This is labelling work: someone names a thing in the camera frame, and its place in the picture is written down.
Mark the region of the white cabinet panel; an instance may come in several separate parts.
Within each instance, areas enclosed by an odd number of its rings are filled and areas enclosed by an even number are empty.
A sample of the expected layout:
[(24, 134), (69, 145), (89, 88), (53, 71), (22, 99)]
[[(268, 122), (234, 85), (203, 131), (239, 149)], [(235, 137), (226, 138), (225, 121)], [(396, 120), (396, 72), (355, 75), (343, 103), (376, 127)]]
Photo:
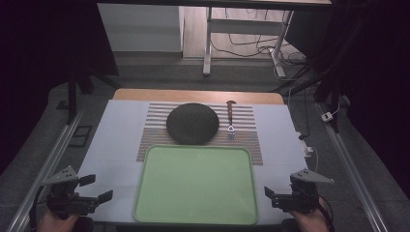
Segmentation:
[(98, 8), (113, 51), (183, 50), (183, 7), (99, 3)]

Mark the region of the white table cover sheet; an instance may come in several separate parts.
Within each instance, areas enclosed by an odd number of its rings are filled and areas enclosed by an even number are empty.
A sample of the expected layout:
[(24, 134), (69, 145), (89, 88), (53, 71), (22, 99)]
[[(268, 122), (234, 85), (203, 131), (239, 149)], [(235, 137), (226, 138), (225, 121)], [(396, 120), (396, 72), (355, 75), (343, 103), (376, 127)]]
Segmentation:
[[(113, 190), (110, 201), (94, 213), (98, 222), (148, 225), (134, 218), (133, 210), (144, 161), (136, 155), (149, 104), (152, 101), (110, 101), (85, 156), (79, 175), (95, 174), (95, 183), (80, 189), (85, 195)], [(306, 168), (289, 111), (284, 105), (248, 104), (253, 107), (262, 165), (252, 165), (258, 220), (252, 225), (279, 223), (287, 217), (271, 205), (264, 188), (281, 194), (291, 191), (290, 175)]]

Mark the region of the person's right hand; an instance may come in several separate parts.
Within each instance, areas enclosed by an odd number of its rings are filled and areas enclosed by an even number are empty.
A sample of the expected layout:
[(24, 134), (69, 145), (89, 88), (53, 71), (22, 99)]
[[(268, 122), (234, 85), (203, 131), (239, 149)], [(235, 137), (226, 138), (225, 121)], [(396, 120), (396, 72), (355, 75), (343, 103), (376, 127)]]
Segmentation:
[(309, 214), (289, 211), (296, 219), (301, 232), (330, 232), (325, 216), (316, 209)]

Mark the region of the aluminium rail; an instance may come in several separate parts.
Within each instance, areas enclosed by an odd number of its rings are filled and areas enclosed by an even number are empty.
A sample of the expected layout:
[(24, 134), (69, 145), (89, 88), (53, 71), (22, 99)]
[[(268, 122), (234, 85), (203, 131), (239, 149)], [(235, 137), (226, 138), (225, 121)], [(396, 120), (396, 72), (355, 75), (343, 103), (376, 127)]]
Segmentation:
[(26, 229), (36, 193), (54, 173), (83, 114), (78, 109), (67, 123), (65, 112), (46, 112), (0, 178), (0, 210), (10, 220), (5, 232)]
[(363, 209), (366, 213), (368, 221), (374, 232), (390, 232), (387, 223), (385, 222), (379, 208), (377, 207), (374, 198), (368, 190), (355, 162), (350, 156), (348, 149), (341, 138), (340, 134), (336, 132), (329, 122), (324, 122), (319, 119), (319, 122), (325, 127), (333, 146), (337, 151), (337, 155), (341, 164), (353, 186), (354, 191), (362, 203)]

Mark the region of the person's left hand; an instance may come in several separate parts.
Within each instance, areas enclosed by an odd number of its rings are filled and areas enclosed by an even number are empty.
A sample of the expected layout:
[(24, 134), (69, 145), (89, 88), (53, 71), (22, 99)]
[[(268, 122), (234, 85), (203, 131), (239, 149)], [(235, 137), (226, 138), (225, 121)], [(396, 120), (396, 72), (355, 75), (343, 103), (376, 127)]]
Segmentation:
[(70, 215), (67, 219), (60, 219), (51, 211), (47, 210), (41, 218), (38, 232), (73, 232), (79, 215)]

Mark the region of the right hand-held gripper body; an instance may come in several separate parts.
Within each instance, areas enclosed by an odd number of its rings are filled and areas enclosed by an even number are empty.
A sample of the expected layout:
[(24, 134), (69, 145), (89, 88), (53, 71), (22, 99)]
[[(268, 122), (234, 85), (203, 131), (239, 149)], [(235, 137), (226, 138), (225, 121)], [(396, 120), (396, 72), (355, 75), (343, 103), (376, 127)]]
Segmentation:
[(319, 207), (319, 193), (317, 183), (333, 184), (331, 178), (322, 176), (314, 171), (303, 169), (290, 175), (290, 194), (272, 192), (272, 207), (284, 212), (297, 211), (308, 214)]

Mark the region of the black round plate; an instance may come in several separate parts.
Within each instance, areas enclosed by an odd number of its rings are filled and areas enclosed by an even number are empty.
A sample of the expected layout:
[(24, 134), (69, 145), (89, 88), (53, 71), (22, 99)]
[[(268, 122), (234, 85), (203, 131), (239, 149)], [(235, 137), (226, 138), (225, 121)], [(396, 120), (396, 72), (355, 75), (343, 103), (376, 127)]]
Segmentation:
[(218, 114), (211, 107), (195, 102), (175, 107), (166, 119), (169, 135), (177, 142), (187, 145), (209, 142), (219, 127)]

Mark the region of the white metal desk frame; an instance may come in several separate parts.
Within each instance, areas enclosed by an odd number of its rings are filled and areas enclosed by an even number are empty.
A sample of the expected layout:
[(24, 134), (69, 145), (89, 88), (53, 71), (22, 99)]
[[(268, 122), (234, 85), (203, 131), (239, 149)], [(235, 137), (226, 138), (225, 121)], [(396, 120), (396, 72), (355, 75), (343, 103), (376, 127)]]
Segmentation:
[(284, 11), (281, 21), (260, 21), (250, 19), (213, 18), (213, 8), (206, 8), (206, 43), (203, 63), (203, 75), (211, 73), (211, 50), (212, 34), (237, 34), (237, 35), (260, 35), (274, 36), (276, 44), (268, 47), (269, 55), (274, 63), (274, 72), (278, 77), (285, 77), (285, 72), (279, 60), (288, 26), (293, 15), (292, 11)]

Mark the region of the striped woven placemat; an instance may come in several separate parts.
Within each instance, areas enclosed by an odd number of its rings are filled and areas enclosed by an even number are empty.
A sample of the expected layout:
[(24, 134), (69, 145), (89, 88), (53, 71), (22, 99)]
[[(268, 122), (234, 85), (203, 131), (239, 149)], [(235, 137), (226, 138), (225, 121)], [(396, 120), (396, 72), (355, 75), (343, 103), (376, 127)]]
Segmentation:
[[(169, 113), (181, 105), (180, 102), (153, 101), (149, 104), (147, 118), (136, 155), (137, 161), (144, 161), (149, 147), (155, 144), (179, 145), (166, 129), (166, 118)], [(220, 128), (216, 135), (205, 146), (242, 147), (248, 149), (253, 165), (262, 165), (263, 159), (251, 105), (236, 104), (233, 106), (234, 134), (229, 135), (227, 106), (221, 103), (208, 103), (219, 116)]]

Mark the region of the green plastic tray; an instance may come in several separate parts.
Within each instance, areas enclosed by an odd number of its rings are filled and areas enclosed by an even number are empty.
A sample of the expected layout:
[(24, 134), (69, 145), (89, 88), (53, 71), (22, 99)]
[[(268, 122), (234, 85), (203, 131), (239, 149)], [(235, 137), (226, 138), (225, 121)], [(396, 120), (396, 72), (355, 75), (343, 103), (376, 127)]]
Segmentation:
[(258, 208), (249, 151), (238, 147), (150, 147), (133, 215), (146, 223), (256, 223)]

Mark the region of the black rectangular floor frame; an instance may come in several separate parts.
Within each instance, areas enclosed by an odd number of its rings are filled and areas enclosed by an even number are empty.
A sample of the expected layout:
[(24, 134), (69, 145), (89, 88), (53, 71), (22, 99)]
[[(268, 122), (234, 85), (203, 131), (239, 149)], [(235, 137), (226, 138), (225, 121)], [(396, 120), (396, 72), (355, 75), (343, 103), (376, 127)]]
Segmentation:
[(84, 148), (91, 135), (92, 128), (92, 126), (78, 126), (74, 131), (69, 146), (73, 148)]

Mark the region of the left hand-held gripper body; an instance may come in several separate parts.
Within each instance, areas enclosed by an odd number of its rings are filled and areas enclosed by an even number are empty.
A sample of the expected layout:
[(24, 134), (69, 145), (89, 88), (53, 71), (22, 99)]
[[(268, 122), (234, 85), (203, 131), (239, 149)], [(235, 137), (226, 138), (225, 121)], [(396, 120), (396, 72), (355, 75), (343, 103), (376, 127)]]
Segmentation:
[(79, 187), (78, 179), (77, 173), (69, 165), (42, 182), (43, 187), (49, 187), (47, 208), (60, 219), (67, 219), (69, 215), (93, 214), (98, 206), (97, 197), (83, 197), (75, 192)]

